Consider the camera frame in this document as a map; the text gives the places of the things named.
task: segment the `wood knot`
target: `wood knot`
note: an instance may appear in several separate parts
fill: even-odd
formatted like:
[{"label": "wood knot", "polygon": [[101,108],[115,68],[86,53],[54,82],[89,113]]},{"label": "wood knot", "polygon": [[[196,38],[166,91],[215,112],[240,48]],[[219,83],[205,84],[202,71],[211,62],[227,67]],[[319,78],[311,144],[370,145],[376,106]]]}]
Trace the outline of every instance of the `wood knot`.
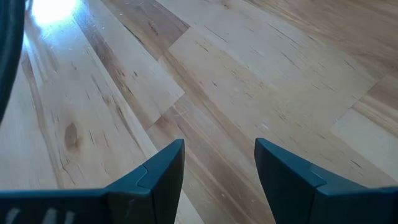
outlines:
[{"label": "wood knot", "polygon": [[79,149],[80,138],[77,135],[77,128],[74,123],[67,126],[64,141],[68,151],[73,152]]}]

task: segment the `wooden floor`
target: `wooden floor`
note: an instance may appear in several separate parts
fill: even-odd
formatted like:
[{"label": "wooden floor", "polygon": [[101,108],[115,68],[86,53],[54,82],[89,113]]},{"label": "wooden floor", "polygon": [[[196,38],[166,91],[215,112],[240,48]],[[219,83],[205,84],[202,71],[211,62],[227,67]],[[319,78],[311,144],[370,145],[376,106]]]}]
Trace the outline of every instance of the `wooden floor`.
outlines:
[{"label": "wooden floor", "polygon": [[0,128],[0,189],[104,187],[185,139],[177,223],[275,223],[266,138],[398,182],[395,0],[35,0]]}]

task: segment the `dark teal plastic part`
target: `dark teal plastic part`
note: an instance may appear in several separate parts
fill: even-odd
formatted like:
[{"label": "dark teal plastic part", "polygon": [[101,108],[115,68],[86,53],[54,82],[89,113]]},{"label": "dark teal plastic part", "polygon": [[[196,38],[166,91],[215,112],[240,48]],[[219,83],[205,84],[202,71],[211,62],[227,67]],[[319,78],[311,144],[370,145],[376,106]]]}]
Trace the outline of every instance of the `dark teal plastic part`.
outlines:
[{"label": "dark teal plastic part", "polygon": [[0,223],[172,224],[183,164],[178,139],[103,189],[0,192]]},{"label": "dark teal plastic part", "polygon": [[277,224],[398,223],[398,187],[367,189],[261,138],[254,157]]}]

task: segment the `wood grain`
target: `wood grain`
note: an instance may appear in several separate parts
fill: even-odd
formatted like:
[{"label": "wood grain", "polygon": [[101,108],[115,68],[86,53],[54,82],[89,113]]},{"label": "wood grain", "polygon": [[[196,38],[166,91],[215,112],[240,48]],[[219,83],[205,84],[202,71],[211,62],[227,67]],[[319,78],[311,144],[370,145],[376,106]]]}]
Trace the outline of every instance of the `wood grain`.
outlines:
[{"label": "wood grain", "polygon": [[275,223],[258,137],[368,187],[398,183],[391,0],[76,0],[53,5],[62,18],[32,3],[0,189],[104,187],[176,138],[176,223]]}]

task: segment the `dark green object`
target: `dark green object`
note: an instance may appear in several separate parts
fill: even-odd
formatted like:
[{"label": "dark green object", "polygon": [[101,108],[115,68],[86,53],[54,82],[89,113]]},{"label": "dark green object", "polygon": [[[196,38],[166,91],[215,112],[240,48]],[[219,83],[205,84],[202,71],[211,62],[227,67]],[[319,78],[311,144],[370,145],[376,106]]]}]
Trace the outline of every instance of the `dark green object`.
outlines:
[{"label": "dark green object", "polygon": [[103,189],[0,192],[0,222],[173,224],[183,168],[178,139]]},{"label": "dark green object", "polygon": [[367,189],[261,138],[254,157],[277,224],[398,223],[398,187]]},{"label": "dark green object", "polygon": [[17,73],[24,36],[24,0],[0,0],[0,122]]}]

